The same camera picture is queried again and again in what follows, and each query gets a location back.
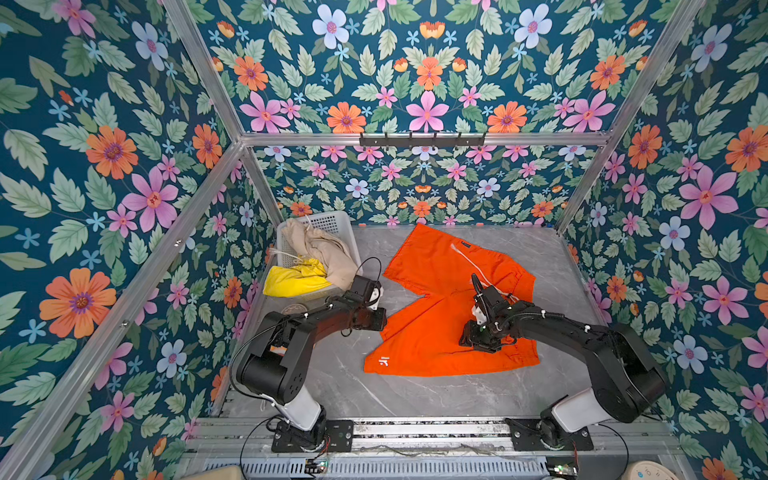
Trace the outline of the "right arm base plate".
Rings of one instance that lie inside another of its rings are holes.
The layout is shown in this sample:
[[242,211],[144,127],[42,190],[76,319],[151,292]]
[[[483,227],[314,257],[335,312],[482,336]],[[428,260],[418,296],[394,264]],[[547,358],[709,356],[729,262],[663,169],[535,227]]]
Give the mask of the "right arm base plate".
[[505,418],[510,429],[513,449],[523,451],[577,452],[593,451],[594,444],[587,428],[566,432],[553,419]]

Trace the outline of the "orange shorts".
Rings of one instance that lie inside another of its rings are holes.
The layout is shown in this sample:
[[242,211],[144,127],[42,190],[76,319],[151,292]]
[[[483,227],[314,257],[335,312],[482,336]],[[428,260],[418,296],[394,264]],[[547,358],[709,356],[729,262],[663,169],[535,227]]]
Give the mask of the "orange shorts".
[[368,374],[405,377],[480,375],[540,363],[531,340],[507,343],[497,353],[459,344],[474,318],[471,276],[483,285],[525,301],[533,299],[536,278],[511,257],[468,243],[426,225],[406,238],[384,277],[418,295],[387,320],[382,344],[364,363]]

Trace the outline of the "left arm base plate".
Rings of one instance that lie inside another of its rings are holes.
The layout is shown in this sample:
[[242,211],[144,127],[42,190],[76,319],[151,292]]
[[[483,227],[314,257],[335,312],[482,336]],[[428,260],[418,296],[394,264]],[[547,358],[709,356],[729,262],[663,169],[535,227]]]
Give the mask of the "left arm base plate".
[[350,452],[355,423],[352,420],[320,419],[308,431],[280,420],[274,432],[273,453]]

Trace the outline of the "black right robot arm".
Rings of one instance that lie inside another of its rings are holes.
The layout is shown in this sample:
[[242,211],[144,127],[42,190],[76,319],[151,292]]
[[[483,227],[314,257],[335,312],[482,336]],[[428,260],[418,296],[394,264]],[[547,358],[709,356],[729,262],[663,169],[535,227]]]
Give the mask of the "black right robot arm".
[[572,320],[531,302],[504,296],[471,277],[475,318],[460,344],[488,354],[524,340],[543,343],[582,362],[590,386],[545,409],[538,430],[575,433],[606,420],[632,423],[666,394],[668,378],[647,345],[630,327]]

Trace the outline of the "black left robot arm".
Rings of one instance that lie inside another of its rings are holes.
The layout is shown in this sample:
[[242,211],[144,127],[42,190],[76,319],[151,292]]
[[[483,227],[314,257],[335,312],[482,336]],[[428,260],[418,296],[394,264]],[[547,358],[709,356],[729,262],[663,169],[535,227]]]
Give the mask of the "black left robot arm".
[[303,313],[270,312],[239,355],[235,382],[267,400],[301,432],[315,430],[323,407],[305,387],[316,343],[339,332],[381,332],[386,310],[378,307],[383,287],[379,280],[357,275],[351,287]]

